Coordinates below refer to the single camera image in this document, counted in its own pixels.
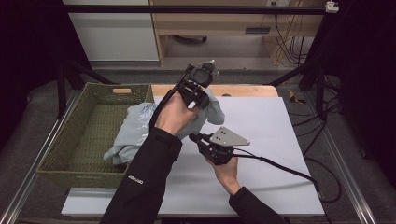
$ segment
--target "hand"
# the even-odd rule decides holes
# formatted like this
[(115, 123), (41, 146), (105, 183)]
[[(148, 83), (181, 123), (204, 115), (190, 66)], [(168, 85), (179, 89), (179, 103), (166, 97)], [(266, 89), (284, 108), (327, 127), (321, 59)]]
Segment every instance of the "hand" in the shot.
[(197, 106), (188, 109), (180, 93), (177, 91), (163, 107), (157, 118), (155, 127), (176, 135), (198, 115), (199, 110), (200, 108)]
[(218, 166), (208, 159), (206, 161), (212, 165), (216, 178), (229, 194), (235, 195), (241, 189), (236, 178), (238, 173), (238, 158), (232, 157), (227, 164)]

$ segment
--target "white table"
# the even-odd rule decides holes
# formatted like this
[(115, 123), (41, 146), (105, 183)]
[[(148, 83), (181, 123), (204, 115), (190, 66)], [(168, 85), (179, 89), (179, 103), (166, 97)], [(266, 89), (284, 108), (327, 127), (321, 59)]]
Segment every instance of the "white table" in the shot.
[[(286, 107), (280, 97), (218, 97), (225, 113), (224, 127), (245, 137), (250, 146), (240, 147), (309, 175)], [(207, 123), (201, 133), (219, 126)], [(235, 217), (229, 195), (215, 178), (212, 167), (187, 138), (168, 176), (159, 217)], [(239, 160), (238, 179), (280, 215), (323, 216), (318, 195), (308, 180), (253, 159)], [(63, 215), (100, 217), (114, 189), (71, 189)]]

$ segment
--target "black curtain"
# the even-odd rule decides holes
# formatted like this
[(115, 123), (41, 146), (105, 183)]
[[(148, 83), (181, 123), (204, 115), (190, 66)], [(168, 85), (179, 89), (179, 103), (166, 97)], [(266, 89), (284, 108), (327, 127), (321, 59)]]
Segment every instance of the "black curtain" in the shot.
[(396, 188), (396, 1), (357, 1), (326, 53), (341, 102), (368, 157)]
[(38, 6), (62, 0), (0, 1), (0, 148), (26, 108), (28, 93), (57, 78), (59, 63), (91, 68), (67, 13)]

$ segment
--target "metal frame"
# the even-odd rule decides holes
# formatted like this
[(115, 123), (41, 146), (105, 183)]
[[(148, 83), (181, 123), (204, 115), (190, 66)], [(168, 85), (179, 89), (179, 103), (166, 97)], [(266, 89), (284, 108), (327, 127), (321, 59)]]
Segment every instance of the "metal frame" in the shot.
[[(312, 111), (315, 111), (315, 97), (313, 96), (312, 92), (303, 91), (304, 98), (307, 99), (309, 106), (311, 107)], [(343, 183), (344, 188), (346, 189), (346, 193), (349, 196), (350, 201), (352, 202), (356, 214), (358, 215), (361, 223), (364, 224), (375, 224), (375, 218), (373, 213), (364, 199), (363, 194), (356, 182), (353, 174), (350, 172), (347, 163), (344, 161), (343, 156), (340, 153), (337, 145), (334, 143), (332, 139), (332, 134), (330, 131), (325, 127), (323, 129), (324, 135), (324, 143), (328, 146), (329, 154), (332, 158), (332, 162), (337, 169), (338, 174), (340, 175), (340, 180)]]
[(35, 170), (37, 169), (39, 163), (42, 161), (44, 156), (47, 154), (50, 145), (55, 139), (55, 136), (58, 134), (62, 124), (64, 123), (65, 118), (67, 117), (73, 105), (76, 103), (80, 94), (81, 91), (72, 91), (70, 93), (64, 115), (55, 121), (55, 124), (53, 125), (52, 130), (50, 131), (43, 147), (38, 152), (38, 155), (35, 158), (33, 165), (30, 167), (30, 170), (28, 171), (26, 177), (23, 179), (20, 188), (18, 189), (17, 193), (15, 193), (11, 203), (8, 205), (5, 212), (1, 216), (1, 224), (12, 224), (17, 220), (18, 214), (20, 213), (24, 203), (26, 202), (26, 199), (28, 198), (38, 178), (38, 174), (35, 172)]
[(68, 13), (181, 13), (181, 14), (277, 14), (324, 15), (325, 7), (231, 7), (231, 6), (101, 6), (64, 5), (39, 6)]

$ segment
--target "gray floor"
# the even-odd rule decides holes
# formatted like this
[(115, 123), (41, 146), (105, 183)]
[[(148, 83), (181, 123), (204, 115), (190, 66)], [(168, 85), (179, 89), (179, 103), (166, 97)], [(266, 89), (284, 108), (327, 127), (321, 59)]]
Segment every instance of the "gray floor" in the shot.
[[(175, 40), (170, 42), (169, 47), (171, 50), (169, 50), (167, 54), (168, 64), (164, 67), (140, 67), (139, 69), (133, 70), (130, 68), (104, 70), (102, 68), (102, 70), (99, 69), (98, 72), (118, 82), (175, 83), (180, 76), (179, 72), (184, 70), (187, 63), (198, 63), (207, 61), (208, 59), (215, 59), (216, 62), (219, 62), (218, 68), (220, 70), (220, 76), (217, 78), (216, 83), (262, 84), (270, 82), (290, 70), (287, 67), (272, 67), (268, 61), (267, 52), (262, 52), (261, 50), (255, 51), (257, 49), (262, 49), (262, 44), (259, 40), (249, 39), (245, 42), (245, 39), (240, 39), (235, 42), (235, 49), (228, 49), (228, 53), (222, 53), (222, 48), (216, 49), (216, 46), (218, 46), (216, 44), (211, 46), (211, 40), (214, 42), (220, 41), (219, 38), (209, 37), (207, 45), (197, 44), (214, 50), (214, 52), (205, 55), (207, 58), (202, 56), (204, 52), (200, 51), (198, 54), (198, 52), (194, 50), (196, 47), (192, 43), (180, 43)], [(233, 50), (237, 52), (243, 49), (245, 50), (243, 51), (243, 57), (245, 58), (235, 57), (236, 60), (233, 61), (232, 57), (225, 57), (227, 55), (234, 55)], [(308, 100), (305, 99), (305, 97), (312, 93), (298, 91), (294, 85), (297, 81), (298, 78), (296, 77), (284, 85), (278, 86), (278, 93), (283, 97), (286, 108), (290, 113), (312, 114), (313, 112), (309, 104), (298, 104), (290, 101), (290, 90), (294, 91), (296, 98), (299, 100)], [(0, 172), (0, 188), (2, 189), (2, 193), (0, 194), (0, 211), (4, 212), (12, 201), (14, 194), (17, 192), (18, 187), (29, 171), (32, 163), (35, 161), (38, 151), (45, 142), (56, 120), (56, 89), (56, 83), (51, 82), (31, 92), (30, 103), (23, 114), (19, 126), (7, 145), (0, 152), (0, 169), (2, 171)], [(325, 99), (330, 100), (331, 98), (333, 98), (332, 93), (326, 91)], [(312, 116), (305, 117), (290, 114), (290, 120), (293, 124), (311, 117)], [(309, 122), (305, 125), (297, 126), (295, 128), (296, 135), (307, 133), (317, 126), (318, 124), (316, 122)], [(366, 160), (361, 157), (360, 145), (348, 126), (346, 118), (342, 113), (331, 113), (329, 114), (326, 128), (331, 133), (348, 168), (358, 183), (364, 199), (373, 212), (376, 222), (396, 223), (396, 191), (382, 175), (375, 161)], [(314, 135), (315, 132), (298, 137), (302, 150), (307, 148)], [(308, 156), (323, 162), (331, 170), (337, 172), (323, 135), (319, 136), (319, 139), (310, 149)], [(336, 184), (333, 178), (314, 163), (308, 161), (307, 165), (311, 175), (319, 182), (323, 189), (324, 196), (326, 198), (332, 198), (336, 194)], [(77, 221), (81, 221), (82, 223), (88, 223), (90, 220), (97, 221), (95, 219), (73, 219), (60, 215), (66, 197), (65, 193), (66, 189), (57, 187), (39, 176), (29, 198), (21, 209), (18, 222), (46, 223), (45, 221), (49, 218), (51, 220), (47, 223), (57, 223), (55, 219), (64, 221), (73, 220), (75, 221), (73, 223), (77, 223)], [(345, 189), (343, 189), (342, 197), (338, 202), (329, 204), (324, 203), (323, 208), (332, 219), (333, 223), (361, 223), (354, 204), (346, 194)], [(291, 223), (327, 222), (323, 217), (292, 217)]]

